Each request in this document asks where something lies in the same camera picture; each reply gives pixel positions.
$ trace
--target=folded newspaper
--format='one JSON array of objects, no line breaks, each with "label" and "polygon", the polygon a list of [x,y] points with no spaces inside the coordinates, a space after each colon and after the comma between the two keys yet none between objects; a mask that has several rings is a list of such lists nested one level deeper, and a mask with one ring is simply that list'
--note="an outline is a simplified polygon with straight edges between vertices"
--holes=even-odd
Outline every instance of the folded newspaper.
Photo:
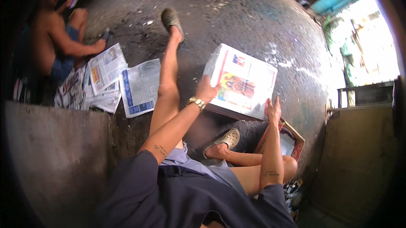
[{"label": "folded newspaper", "polygon": [[73,69],[59,87],[54,106],[88,111],[98,107],[114,114],[120,103],[119,74],[128,68],[120,44],[90,59],[78,70]]},{"label": "folded newspaper", "polygon": [[234,119],[266,120],[266,100],[272,97],[277,69],[226,44],[218,46],[203,74],[221,85],[207,110]]},{"label": "folded newspaper", "polygon": [[120,90],[127,118],[154,110],[158,99],[160,70],[160,60],[153,59],[120,73]]},{"label": "folded newspaper", "polygon": [[127,68],[120,44],[117,43],[103,53],[90,59],[90,81],[95,95],[101,94],[119,80],[119,73]]}]

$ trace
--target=wall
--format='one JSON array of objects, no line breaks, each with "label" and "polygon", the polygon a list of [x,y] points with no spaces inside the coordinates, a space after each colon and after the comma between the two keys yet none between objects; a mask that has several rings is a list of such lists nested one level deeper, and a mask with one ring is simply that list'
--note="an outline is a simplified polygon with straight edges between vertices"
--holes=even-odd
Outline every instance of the wall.
[{"label": "wall", "polygon": [[107,184],[107,113],[7,102],[8,148],[18,181],[46,227],[90,227]]},{"label": "wall", "polygon": [[364,226],[392,179],[399,142],[392,109],[358,109],[329,119],[311,202],[324,213]]}]

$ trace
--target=bracelet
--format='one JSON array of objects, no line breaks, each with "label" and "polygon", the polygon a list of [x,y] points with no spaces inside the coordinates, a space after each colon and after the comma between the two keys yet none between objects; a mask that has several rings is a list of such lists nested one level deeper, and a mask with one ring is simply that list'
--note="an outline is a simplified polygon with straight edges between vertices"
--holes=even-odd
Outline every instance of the bracelet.
[{"label": "bracelet", "polygon": [[188,105],[190,103],[195,103],[196,105],[198,105],[200,108],[200,111],[202,111],[206,107],[206,105],[204,104],[204,101],[202,101],[201,99],[198,99],[196,97],[191,97],[186,105]]}]

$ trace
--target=navy t-shirt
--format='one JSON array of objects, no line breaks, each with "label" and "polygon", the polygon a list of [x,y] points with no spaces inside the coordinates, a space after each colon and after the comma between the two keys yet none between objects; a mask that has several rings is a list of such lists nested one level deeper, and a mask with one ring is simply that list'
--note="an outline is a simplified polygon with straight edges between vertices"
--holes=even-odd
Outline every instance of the navy t-shirt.
[{"label": "navy t-shirt", "polygon": [[296,227],[281,184],[266,186],[258,200],[208,175],[176,165],[158,166],[147,150],[116,167],[98,227]]}]

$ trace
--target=newspaper stack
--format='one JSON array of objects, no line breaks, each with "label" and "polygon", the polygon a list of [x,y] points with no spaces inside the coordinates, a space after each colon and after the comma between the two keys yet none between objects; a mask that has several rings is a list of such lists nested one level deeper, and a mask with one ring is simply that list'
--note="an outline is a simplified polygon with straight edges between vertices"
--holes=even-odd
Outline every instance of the newspaper stack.
[{"label": "newspaper stack", "polygon": [[54,106],[88,111],[98,107],[114,114],[120,103],[119,74],[128,68],[120,44],[90,59],[86,67],[73,70],[59,87]]},{"label": "newspaper stack", "polygon": [[207,110],[234,119],[267,120],[266,100],[272,97],[277,69],[221,44],[206,63],[203,74],[214,87],[221,85]]}]

